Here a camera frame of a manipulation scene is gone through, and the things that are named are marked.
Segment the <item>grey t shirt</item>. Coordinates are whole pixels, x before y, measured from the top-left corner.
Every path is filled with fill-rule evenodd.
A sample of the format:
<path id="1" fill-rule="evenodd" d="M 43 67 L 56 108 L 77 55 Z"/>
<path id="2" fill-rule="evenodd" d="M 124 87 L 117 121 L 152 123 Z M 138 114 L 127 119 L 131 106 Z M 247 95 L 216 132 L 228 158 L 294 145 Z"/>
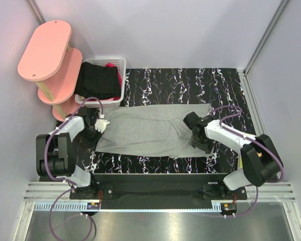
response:
<path id="1" fill-rule="evenodd" d="M 184 124 L 187 114 L 204 117 L 210 104 L 155 104 L 106 107 L 109 121 L 96 151 L 144 157 L 188 158 L 207 154 L 189 145 L 192 131 Z"/>

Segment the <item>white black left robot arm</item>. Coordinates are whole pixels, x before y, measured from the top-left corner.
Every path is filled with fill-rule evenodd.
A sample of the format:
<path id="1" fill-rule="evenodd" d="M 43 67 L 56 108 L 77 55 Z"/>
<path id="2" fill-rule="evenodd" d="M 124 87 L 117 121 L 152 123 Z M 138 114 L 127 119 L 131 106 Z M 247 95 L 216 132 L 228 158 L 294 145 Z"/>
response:
<path id="1" fill-rule="evenodd" d="M 91 115 L 91 109 L 82 107 L 76 114 L 66 117 L 55 130 L 36 137 L 37 174 L 81 188 L 88 199 L 98 194 L 98 186 L 93 175 L 76 164 L 74 140 L 80 137 L 89 147 L 95 148 L 109 125 L 104 114 L 101 113 L 95 123 L 91 122 Z"/>

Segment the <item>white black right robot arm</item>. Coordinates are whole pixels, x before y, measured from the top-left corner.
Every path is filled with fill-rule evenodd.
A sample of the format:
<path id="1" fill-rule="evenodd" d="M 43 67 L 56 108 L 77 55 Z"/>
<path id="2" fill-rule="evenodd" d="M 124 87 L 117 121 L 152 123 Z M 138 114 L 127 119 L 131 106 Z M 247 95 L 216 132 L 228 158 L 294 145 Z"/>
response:
<path id="1" fill-rule="evenodd" d="M 192 131 L 189 145 L 193 148 L 209 154 L 219 142 L 241 158 L 242 167 L 227 174 L 218 186 L 220 197 L 229 199 L 240 187 L 260 187 L 278 173 L 283 174 L 283 163 L 268 135 L 246 134 L 210 115 L 199 117 L 195 112 L 187 114 L 183 122 Z"/>

